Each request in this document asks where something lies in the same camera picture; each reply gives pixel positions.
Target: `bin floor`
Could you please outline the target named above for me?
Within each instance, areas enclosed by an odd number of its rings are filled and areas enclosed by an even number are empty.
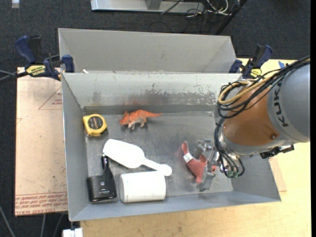
[[[201,193],[196,189],[194,175],[187,168],[182,157],[181,144],[188,142],[190,153],[193,154],[200,139],[211,139],[215,120],[212,112],[163,113],[159,117],[148,118],[144,127],[136,124],[134,130],[121,126],[122,115],[103,115],[108,129],[100,137],[86,137],[87,164],[89,176],[100,175],[102,165],[100,157],[108,139],[125,141],[139,146],[145,157],[157,163],[168,164],[172,168],[171,176],[166,177],[166,196],[179,196]],[[115,161],[110,162],[115,181],[124,173],[152,171],[146,166],[129,169]],[[211,188],[202,193],[230,192],[233,190],[230,179],[215,171]]]

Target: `red toy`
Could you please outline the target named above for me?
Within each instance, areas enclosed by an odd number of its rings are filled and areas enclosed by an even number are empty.
[[[203,176],[203,170],[206,166],[207,159],[204,155],[200,155],[199,160],[193,158],[189,152],[188,143],[186,141],[182,143],[181,148],[184,154],[183,158],[186,161],[190,171],[196,176],[196,182],[199,184]]]

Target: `black object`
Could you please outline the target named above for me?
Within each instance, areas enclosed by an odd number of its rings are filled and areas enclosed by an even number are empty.
[[[270,157],[276,156],[279,153],[286,153],[286,152],[290,152],[292,150],[294,150],[294,146],[293,145],[291,145],[289,147],[286,147],[286,148],[275,147],[275,148],[271,149],[270,151],[260,153],[260,156],[261,156],[262,159],[266,159],[266,158],[270,158]]]
[[[89,200],[98,202],[117,197],[114,177],[109,167],[109,159],[101,157],[103,173],[100,176],[91,176],[87,178]]]

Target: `white brush handle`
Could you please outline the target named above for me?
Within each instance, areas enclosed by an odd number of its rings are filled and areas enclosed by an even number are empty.
[[[159,164],[159,163],[154,162],[152,160],[149,160],[147,158],[144,159],[142,164],[149,167],[149,168],[160,171],[164,176],[169,176],[172,174],[172,168],[167,164]]]

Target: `blue clamp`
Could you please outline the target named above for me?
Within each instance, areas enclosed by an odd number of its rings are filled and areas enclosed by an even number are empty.
[[[285,68],[285,64],[283,62],[278,61],[278,65],[280,66],[280,69]]]
[[[252,78],[252,69],[260,69],[261,66],[267,62],[273,55],[272,48],[268,45],[257,45],[255,55],[248,60],[246,66],[243,67],[243,78]]]
[[[229,69],[229,73],[230,74],[237,73],[239,71],[239,69],[241,68],[241,66],[242,66],[242,61],[240,61],[240,60],[234,61],[234,63],[231,66],[231,69]]]
[[[38,49],[39,43],[40,39],[37,38],[36,47],[38,47]],[[58,63],[59,65],[62,63],[65,64],[65,72],[73,73],[75,71],[74,62],[70,55],[64,55],[61,60],[59,60],[59,55],[50,56],[49,58],[44,59],[44,61],[42,62],[44,67],[40,66],[40,64],[36,64],[37,58],[30,49],[30,46],[28,44],[28,36],[26,35],[19,38],[15,42],[14,47],[18,51],[18,53],[22,57],[26,58],[28,61],[28,64],[25,67],[25,72],[17,74],[18,77],[30,75],[32,77],[49,77],[56,80],[60,80],[60,72],[52,66],[56,63]],[[58,57],[58,61],[52,62],[52,58],[56,57]]]

